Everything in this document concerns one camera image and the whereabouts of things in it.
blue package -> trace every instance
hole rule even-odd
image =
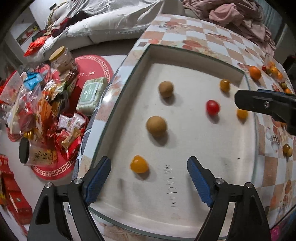
[[[32,91],[35,86],[43,80],[39,73],[27,72],[27,77],[24,81],[24,86],[29,91]]]

checkered tablecloth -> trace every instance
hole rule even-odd
[[[114,75],[107,95],[99,106],[89,140],[84,149],[78,176],[83,177],[95,158],[96,146],[112,108],[136,63],[150,44],[175,46],[203,53],[241,68],[249,78],[251,90],[275,89],[280,85],[262,72],[255,83],[248,66],[261,69],[265,53],[254,43],[213,23],[178,15],[161,14],[138,39],[122,66]],[[288,88],[293,91],[290,82]],[[258,158],[253,183],[265,208],[270,227],[277,223],[296,204],[296,137],[291,136],[280,122],[270,116],[256,114],[258,131]],[[282,146],[288,143],[293,156],[285,158]]]

red cherry tomato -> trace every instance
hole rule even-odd
[[[262,66],[262,70],[266,73],[266,66],[265,65]]]
[[[208,100],[206,108],[209,115],[216,115],[220,110],[219,104],[214,100]]]

blue gripper pad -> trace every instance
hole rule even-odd
[[[214,201],[211,198],[210,187],[192,158],[189,158],[187,161],[187,170],[202,202],[206,203],[209,207],[212,207]]]
[[[97,166],[84,176],[83,198],[87,205],[95,202],[111,171],[111,160],[104,156]]]

jar lid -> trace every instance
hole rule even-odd
[[[68,81],[71,77],[71,74],[72,74],[71,70],[66,70],[64,73],[61,74],[59,80],[61,82]]]
[[[20,162],[26,164],[29,159],[30,142],[27,138],[22,138],[19,147]]]
[[[58,48],[56,51],[53,52],[53,54],[50,56],[49,61],[52,62],[56,60],[58,57],[60,57],[65,52],[66,47],[62,46]]]

